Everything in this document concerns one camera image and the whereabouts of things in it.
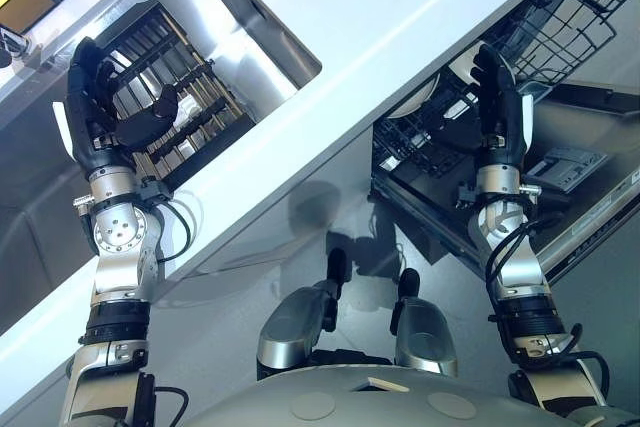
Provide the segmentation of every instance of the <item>wire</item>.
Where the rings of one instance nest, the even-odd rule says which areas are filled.
[[[156,387],[153,390],[154,392],[170,392],[172,394],[177,394],[180,397],[182,397],[182,406],[180,406],[180,410],[178,410],[178,413],[169,424],[169,427],[176,427],[176,425],[178,425],[178,422],[180,422],[180,419],[184,415],[185,411],[187,410],[187,406],[189,405],[189,394],[187,394],[186,391],[178,387]]]
[[[536,227],[548,227],[550,224],[557,222],[563,217],[564,215],[561,212],[551,212],[548,214],[543,214],[535,220],[530,220],[528,222],[521,224],[513,232],[511,232],[504,239],[502,239],[502,241],[500,241],[500,243],[496,246],[496,248],[493,249],[493,251],[491,252],[491,255],[487,259],[487,263],[485,264],[484,273],[485,273],[485,283],[487,284],[487,288],[490,290],[491,283],[498,277],[498,275],[500,275],[500,270],[502,270],[502,267],[504,267],[507,260],[509,260],[509,257],[513,255],[513,253],[515,252],[515,249],[513,248],[509,249],[509,252],[507,252],[507,255],[505,255],[500,260],[499,265],[496,266],[496,269],[494,270],[493,264],[495,263],[496,258],[498,257],[500,252],[502,252],[513,240],[518,239],[520,236],[522,236],[522,238],[516,242],[518,245],[520,245],[520,243],[524,240],[526,235]]]
[[[600,355],[598,352],[592,350],[583,350],[582,352],[572,352],[569,356],[569,359],[572,360],[585,360],[585,359],[594,359],[598,361],[600,365],[600,392],[602,392],[602,396],[607,399],[609,395],[609,384],[611,382],[611,371],[609,370],[609,364],[604,360],[604,357]]]
[[[96,245],[96,241],[93,238],[93,226],[91,225],[91,215],[84,214],[80,216],[80,225],[82,226],[82,231],[84,232],[85,237],[87,238],[87,242],[89,243],[89,248],[94,255],[100,255],[100,251],[98,250],[98,246]]]
[[[184,227],[184,232],[185,232],[187,238],[186,238],[186,240],[184,242],[184,247],[182,247],[182,249],[180,249],[179,252],[177,252],[177,253],[175,253],[173,255],[170,255],[169,257],[164,257],[164,258],[158,259],[158,263],[159,264],[162,263],[162,262],[169,262],[170,260],[177,259],[182,254],[184,254],[187,251],[187,249],[189,248],[189,246],[191,245],[191,229],[189,228],[189,224],[187,223],[185,218],[182,216],[182,214],[180,212],[178,212],[178,209],[176,209],[173,205],[171,205],[167,201],[160,202],[160,204],[165,206],[167,209],[169,209],[171,211],[171,213],[173,215],[175,215],[175,217],[180,221],[180,223]]]

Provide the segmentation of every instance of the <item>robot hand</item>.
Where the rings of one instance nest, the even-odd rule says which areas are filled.
[[[78,45],[67,80],[65,114],[73,144],[73,157],[87,179],[105,166],[135,170],[131,153],[143,150],[164,135],[176,119],[177,93],[165,85],[150,107],[119,119],[113,96],[119,83],[113,64],[90,38]]]
[[[482,44],[473,62],[471,84],[478,97],[482,148],[476,156],[478,166],[511,165],[522,169],[527,152],[523,134],[522,97],[504,59],[490,45]]]

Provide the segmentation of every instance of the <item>dishwasher rack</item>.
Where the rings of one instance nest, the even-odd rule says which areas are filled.
[[[178,92],[169,132],[134,154],[142,176],[163,179],[174,190],[255,125],[162,5],[137,16],[102,48],[120,85],[114,96],[119,118],[151,105],[165,84]]]
[[[512,66],[519,91],[539,101],[616,36],[608,18],[625,1],[524,0],[470,47],[478,41],[493,45]],[[414,92],[438,78],[420,109],[374,124],[374,167],[391,171],[410,161],[439,178],[471,153],[435,139],[465,112],[475,115],[476,98],[469,85],[445,66]]]

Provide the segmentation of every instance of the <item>metal rack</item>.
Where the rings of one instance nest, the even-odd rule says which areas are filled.
[[[520,92],[531,93],[538,101],[615,37],[608,18],[625,1],[524,0],[479,40],[499,50],[512,66]],[[438,142],[433,134],[474,109],[476,98],[468,84],[448,66],[423,85],[437,76],[436,89],[420,109],[402,118],[384,117],[375,123],[375,166],[393,170],[410,161],[438,178],[469,153]]]
[[[120,118],[151,105],[165,84],[178,91],[174,125],[134,154],[142,175],[176,188],[255,125],[160,4],[103,49],[120,84],[114,96]]]

